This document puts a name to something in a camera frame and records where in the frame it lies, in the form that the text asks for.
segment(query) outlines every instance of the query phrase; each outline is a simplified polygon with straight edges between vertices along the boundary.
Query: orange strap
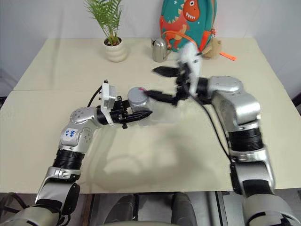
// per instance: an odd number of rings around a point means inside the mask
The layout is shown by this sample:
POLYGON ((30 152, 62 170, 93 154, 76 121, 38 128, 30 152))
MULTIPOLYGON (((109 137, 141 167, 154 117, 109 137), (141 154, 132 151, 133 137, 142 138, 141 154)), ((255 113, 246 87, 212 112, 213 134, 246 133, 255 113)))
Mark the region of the orange strap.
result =
POLYGON ((195 44, 196 47, 198 47, 198 45, 196 44, 196 42, 195 42, 191 37, 189 37, 189 36, 186 35, 186 34, 183 34, 183 33, 180 33, 180 32, 176 32, 176 31, 166 31, 166 32, 164 32, 161 36, 163 37, 163 35, 165 35, 165 34, 167 34, 167 33, 172 33, 172 34, 179 35, 179 36, 181 36, 182 38, 185 38, 185 39, 187 39, 188 41, 191 41, 193 44, 195 44))
POLYGON ((199 47, 199 51, 202 52, 203 49, 205 48, 205 45, 208 41, 209 36, 211 35, 211 31, 204 31, 203 33, 203 37, 202 37, 202 41, 201 41, 201 45, 199 47))
POLYGON ((237 59, 236 56, 231 56, 230 54, 225 53, 225 52, 220 52, 220 54, 221 54, 223 57, 226 57, 226 58, 228 58, 228 59, 230 59, 230 60, 233 60, 233 61, 235 61, 235 60, 237 59))

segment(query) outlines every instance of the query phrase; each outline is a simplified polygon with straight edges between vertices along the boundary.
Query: gray cylinder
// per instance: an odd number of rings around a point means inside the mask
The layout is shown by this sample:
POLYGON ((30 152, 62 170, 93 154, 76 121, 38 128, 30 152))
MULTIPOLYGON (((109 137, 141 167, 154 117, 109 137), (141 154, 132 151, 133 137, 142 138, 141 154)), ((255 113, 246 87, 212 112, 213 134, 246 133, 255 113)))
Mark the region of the gray cylinder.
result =
POLYGON ((142 87, 134 87, 129 90, 127 99, 133 112, 151 109, 150 98, 144 94, 144 91, 146 89, 142 87))

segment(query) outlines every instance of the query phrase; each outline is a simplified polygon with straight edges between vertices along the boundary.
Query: stuffed toy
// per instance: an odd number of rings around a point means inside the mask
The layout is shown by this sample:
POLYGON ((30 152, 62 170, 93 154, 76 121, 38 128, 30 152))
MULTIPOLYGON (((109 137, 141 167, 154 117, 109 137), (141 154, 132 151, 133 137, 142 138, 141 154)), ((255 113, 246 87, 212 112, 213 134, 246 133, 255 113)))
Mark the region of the stuffed toy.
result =
POLYGON ((211 38, 209 43, 202 51, 202 56, 205 59, 214 59, 219 56, 221 51, 222 51, 222 41, 216 38, 211 38))

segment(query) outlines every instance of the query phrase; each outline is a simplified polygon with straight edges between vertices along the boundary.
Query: black cable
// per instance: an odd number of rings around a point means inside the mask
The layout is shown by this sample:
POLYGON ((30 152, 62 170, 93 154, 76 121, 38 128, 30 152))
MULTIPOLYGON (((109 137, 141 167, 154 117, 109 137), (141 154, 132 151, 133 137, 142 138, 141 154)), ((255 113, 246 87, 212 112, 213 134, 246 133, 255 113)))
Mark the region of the black cable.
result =
POLYGON ((28 205, 25 204, 25 202, 22 200, 22 198, 19 195, 17 195, 14 192, 9 192, 0 201, 0 215, 2 214, 3 211, 5 211, 6 204, 9 201, 10 197, 15 199, 23 209, 29 207, 28 205))
POLYGON ((103 86, 101 85, 101 86, 98 88, 98 90, 93 94, 93 96, 91 97, 91 99, 90 99, 89 104, 88 104, 87 107, 90 107, 90 106, 91 106, 91 104, 92 104, 92 102, 93 102, 95 96, 98 94, 98 92, 101 91, 102 87, 103 87, 103 86))
POLYGON ((18 212, 20 212, 19 210, 16 210, 14 208, 10 208, 8 206, 4 207, 4 211, 11 212, 11 213, 18 213, 18 212))
POLYGON ((218 134, 218 132, 217 132, 216 126, 215 126, 215 124, 214 124, 214 122, 213 122, 213 119, 212 119, 210 113, 209 113, 208 110, 205 108, 204 103, 203 103, 201 100, 199 100, 198 98, 196 98, 195 96, 191 95, 191 93, 189 92, 189 88, 188 88, 188 86, 187 86, 186 83, 183 83, 183 84, 182 84, 182 87, 184 88, 185 93, 186 93, 187 95, 191 96, 192 99, 193 99, 195 102, 197 102, 197 103, 204 109, 205 113, 207 114, 208 118, 210 119, 210 122, 211 122, 211 124, 212 124, 212 126, 213 126, 213 129, 214 129, 215 134, 216 134, 216 136, 217 136, 217 139, 218 139, 218 141, 219 141, 219 143, 220 143, 220 145, 221 145, 221 147, 222 147, 222 150, 224 151, 225 155, 227 156, 227 158, 228 158, 229 161, 231 162, 231 158, 230 158, 229 154, 227 153, 226 149, 224 148, 224 146, 222 145, 222 141, 221 141, 221 138, 220 138, 220 136, 219 136, 219 134, 218 134))
MULTIPOLYGON (((214 111, 214 112, 215 112, 215 115, 216 115, 218 121, 220 122, 220 125, 222 126, 222 121, 221 121, 219 115, 217 114, 216 111, 214 111)), ((228 142, 229 142, 229 139, 228 139, 227 134, 226 134, 226 132, 225 132, 224 129, 222 129, 222 132, 223 132, 223 134, 224 134, 224 136, 225 136, 225 138, 226 138, 226 141, 227 141, 226 143, 227 143, 227 147, 228 147, 228 150, 229 150, 229 149, 230 149, 230 146, 229 146, 229 143, 228 143, 228 142)))
POLYGON ((68 214, 68 220, 66 221, 65 224, 60 225, 60 226, 66 226, 67 224, 69 224, 70 220, 71 220, 71 216, 70 216, 70 214, 68 214))

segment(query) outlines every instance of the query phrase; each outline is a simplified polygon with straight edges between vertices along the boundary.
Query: white wall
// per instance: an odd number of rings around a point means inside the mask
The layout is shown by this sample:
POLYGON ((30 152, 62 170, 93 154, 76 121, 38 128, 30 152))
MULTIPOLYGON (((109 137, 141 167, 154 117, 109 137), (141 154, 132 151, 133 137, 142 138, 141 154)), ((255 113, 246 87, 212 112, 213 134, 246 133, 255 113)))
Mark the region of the white wall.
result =
MULTIPOLYGON (((120 35, 158 37, 162 1, 123 0, 120 35)), ((301 92, 300 9, 299 0, 218 0, 215 23, 219 37, 255 37, 290 97, 301 92)), ((0 96, 47 38, 104 37, 89 17, 83 0, 0 0, 0 96)))

